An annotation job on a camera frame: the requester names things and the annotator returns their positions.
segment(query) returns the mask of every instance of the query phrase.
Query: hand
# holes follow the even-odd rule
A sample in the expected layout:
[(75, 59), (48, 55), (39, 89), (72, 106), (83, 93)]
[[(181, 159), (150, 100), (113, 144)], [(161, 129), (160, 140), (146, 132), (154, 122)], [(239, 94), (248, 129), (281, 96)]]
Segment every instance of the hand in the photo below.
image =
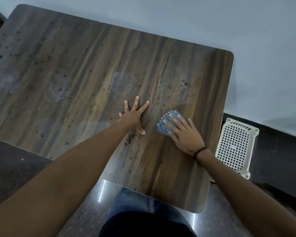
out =
[(129, 108), (128, 108), (128, 101), (127, 100), (124, 101), (125, 114), (122, 114), (121, 112), (119, 113), (120, 120), (129, 124), (130, 128), (135, 127), (140, 134), (144, 135), (146, 134), (146, 131), (144, 131), (140, 125), (140, 116), (148, 107), (149, 101), (146, 101), (146, 103), (139, 110), (137, 110), (138, 101), (139, 101), (139, 96), (136, 96), (135, 103), (131, 111), (129, 111)]
[(187, 120), (189, 122), (188, 124), (181, 115), (178, 115), (178, 118), (182, 123), (173, 115), (170, 114), (169, 116), (178, 128), (166, 120), (163, 122), (170, 128), (171, 131), (169, 131), (168, 134), (180, 150), (189, 155), (193, 155), (195, 151), (205, 147), (204, 141), (191, 119)]

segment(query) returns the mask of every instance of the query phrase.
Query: black wristband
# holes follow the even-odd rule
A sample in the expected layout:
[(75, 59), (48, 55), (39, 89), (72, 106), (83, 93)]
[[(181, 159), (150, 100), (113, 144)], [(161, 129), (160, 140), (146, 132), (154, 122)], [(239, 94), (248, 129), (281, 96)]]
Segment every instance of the black wristband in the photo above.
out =
[(201, 149), (195, 151), (195, 153), (194, 153), (194, 155), (193, 155), (193, 159), (196, 159), (197, 154), (200, 153), (200, 152), (203, 151), (203, 150), (206, 150), (206, 149), (207, 149), (206, 147), (203, 147), (203, 148), (201, 148)]

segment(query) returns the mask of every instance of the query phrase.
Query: black shirt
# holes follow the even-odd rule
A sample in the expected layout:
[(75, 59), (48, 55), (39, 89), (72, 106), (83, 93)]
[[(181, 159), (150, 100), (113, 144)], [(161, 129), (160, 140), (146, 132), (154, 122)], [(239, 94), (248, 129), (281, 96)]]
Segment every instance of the black shirt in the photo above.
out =
[(163, 216), (146, 212), (123, 212), (110, 218), (102, 227), (99, 237), (104, 236), (193, 236), (184, 224), (170, 221)]

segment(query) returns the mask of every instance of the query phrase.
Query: wooden table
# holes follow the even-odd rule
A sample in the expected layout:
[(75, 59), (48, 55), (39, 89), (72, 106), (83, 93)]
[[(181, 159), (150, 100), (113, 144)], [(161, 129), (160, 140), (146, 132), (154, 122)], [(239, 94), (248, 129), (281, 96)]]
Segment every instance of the wooden table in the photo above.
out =
[(102, 178), (198, 213), (209, 174), (156, 123), (178, 109), (214, 152), (232, 63), (229, 51), (19, 5), (0, 29), (0, 140), (56, 159), (139, 95), (147, 134), (130, 132)]

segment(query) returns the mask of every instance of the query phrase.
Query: person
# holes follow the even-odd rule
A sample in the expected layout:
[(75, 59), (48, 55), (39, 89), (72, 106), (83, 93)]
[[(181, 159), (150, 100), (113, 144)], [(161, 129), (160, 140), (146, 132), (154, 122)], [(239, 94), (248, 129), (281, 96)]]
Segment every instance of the person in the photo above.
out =
[[(140, 116), (147, 101), (134, 106), (109, 128), (79, 143), (41, 171), (14, 195), (0, 204), (0, 236), (56, 236), (98, 181), (108, 160), (128, 131), (145, 134)], [(193, 122), (180, 116), (177, 125), (166, 123), (176, 146), (196, 158), (230, 202), (240, 220), (254, 236), (296, 236), (296, 218), (278, 202), (221, 163)], [(195, 233), (170, 205), (123, 189), (116, 198), (100, 236), (182, 235)]]

